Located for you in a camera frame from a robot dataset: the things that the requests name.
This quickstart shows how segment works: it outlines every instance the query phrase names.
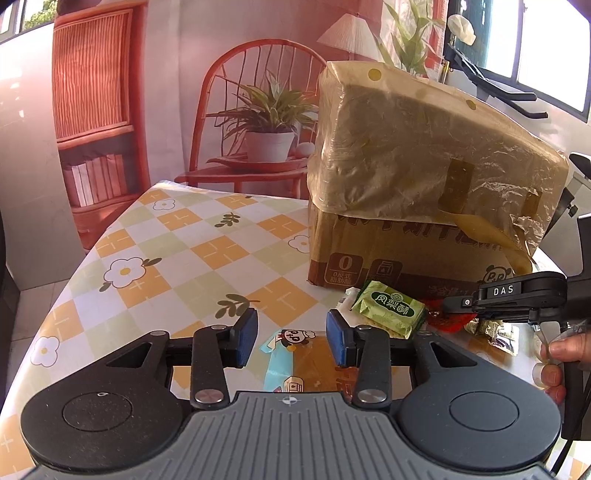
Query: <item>black circular pad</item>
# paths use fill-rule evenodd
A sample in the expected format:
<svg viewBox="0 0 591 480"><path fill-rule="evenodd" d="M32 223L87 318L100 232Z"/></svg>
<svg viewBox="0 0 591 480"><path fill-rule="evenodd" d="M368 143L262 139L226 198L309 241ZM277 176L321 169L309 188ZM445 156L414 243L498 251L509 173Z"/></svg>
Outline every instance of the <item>black circular pad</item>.
<svg viewBox="0 0 591 480"><path fill-rule="evenodd" d="M64 420L83 432L102 432L121 425L131 415L127 398L109 392L86 393L70 400Z"/></svg>
<svg viewBox="0 0 591 480"><path fill-rule="evenodd" d="M428 458L465 471L503 472L543 460L560 431L550 397L479 359L441 368L396 413L406 438Z"/></svg>
<svg viewBox="0 0 591 480"><path fill-rule="evenodd" d="M469 392L452 400L449 413L468 429L497 432L515 423L519 409L513 400L498 393Z"/></svg>
<svg viewBox="0 0 591 480"><path fill-rule="evenodd" d="M96 376L81 370L35 395L21 415L31 456L62 471L107 472L165 448L183 411L168 389L136 370L107 368Z"/></svg>

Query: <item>grooved gray plate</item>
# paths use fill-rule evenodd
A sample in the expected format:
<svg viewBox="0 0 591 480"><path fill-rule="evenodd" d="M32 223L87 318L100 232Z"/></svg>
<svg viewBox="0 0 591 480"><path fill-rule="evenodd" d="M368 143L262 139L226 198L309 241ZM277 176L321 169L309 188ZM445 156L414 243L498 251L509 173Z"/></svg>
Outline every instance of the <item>grooved gray plate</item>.
<svg viewBox="0 0 591 480"><path fill-rule="evenodd" d="M194 414L178 439L142 465L104 480L468 480L415 453L386 415L349 407L340 393L240 393L231 406ZM542 467L497 480L551 480ZM28 480L88 475L42 466Z"/></svg>

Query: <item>black cable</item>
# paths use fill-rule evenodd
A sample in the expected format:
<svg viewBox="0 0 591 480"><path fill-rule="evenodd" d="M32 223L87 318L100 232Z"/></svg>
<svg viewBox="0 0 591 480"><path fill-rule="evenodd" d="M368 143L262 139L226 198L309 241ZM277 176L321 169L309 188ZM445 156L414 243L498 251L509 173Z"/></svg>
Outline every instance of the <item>black cable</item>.
<svg viewBox="0 0 591 480"><path fill-rule="evenodd" d="M581 425L583 423L583 418L585 417L585 413L587 412L587 409L589 408L590 403L591 403L591 375L589 375L589 377L587 379L587 383L585 383L585 391L583 393L583 405L581 407L581 410L579 411L579 415L577 416L577 421L574 423L574 425L575 425L574 428L577 428L579 425ZM573 444L572 440L567 440L566 443L564 444L564 447L562 447L562 450L558 454L558 458L556 459L556 461L554 462L554 465L552 466L552 473L553 474L558 475L558 472L560 471L562 464L564 463L564 461L566 460L566 457L569 454L569 450L570 450L572 444Z"/></svg>

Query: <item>white flower pattern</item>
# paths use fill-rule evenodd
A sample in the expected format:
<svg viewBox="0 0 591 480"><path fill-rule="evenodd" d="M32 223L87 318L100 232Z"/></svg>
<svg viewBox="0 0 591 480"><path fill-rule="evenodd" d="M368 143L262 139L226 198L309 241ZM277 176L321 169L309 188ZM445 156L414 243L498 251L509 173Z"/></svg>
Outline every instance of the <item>white flower pattern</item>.
<svg viewBox="0 0 591 480"><path fill-rule="evenodd" d="M154 210L172 210L174 208L174 205L174 199L165 199L154 202L154 206L152 208Z"/></svg>
<svg viewBox="0 0 591 480"><path fill-rule="evenodd" d="M50 367L57 362L57 348L60 341L56 337L39 337L31 353L31 363Z"/></svg>
<svg viewBox="0 0 591 480"><path fill-rule="evenodd" d="M140 257L133 257L128 260L120 258L115 260L110 269L105 272L105 282L110 282L115 288L123 288L143 277L146 273L144 260Z"/></svg>
<svg viewBox="0 0 591 480"><path fill-rule="evenodd" d="M296 235L287 244L303 254L310 253L310 238L307 235Z"/></svg>

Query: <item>table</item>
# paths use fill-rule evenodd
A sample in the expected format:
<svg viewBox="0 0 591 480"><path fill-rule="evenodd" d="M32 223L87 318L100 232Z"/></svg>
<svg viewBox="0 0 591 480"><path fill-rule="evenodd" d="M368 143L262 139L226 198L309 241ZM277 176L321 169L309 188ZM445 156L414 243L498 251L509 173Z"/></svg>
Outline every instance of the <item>table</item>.
<svg viewBox="0 0 591 480"><path fill-rule="evenodd" d="M226 370L230 395L262 389L269 356L259 346L282 328L323 331L327 310L342 297L306 281L308 242L305 200L167 181L150 188L88 253L25 355L0 413L0 479L20 478L33 466L19 425L35 393L152 330L178 338L231 325L237 317L229 316L228 301L252 303L259 313L248 365ZM531 381L531 329L521 329L515 358L465 332L453 340ZM400 398L410 382L405 368L393 369ZM173 393L187 398L189 382L188 367L175 368ZM576 473L589 458L591 449L577 445L563 471Z"/></svg>

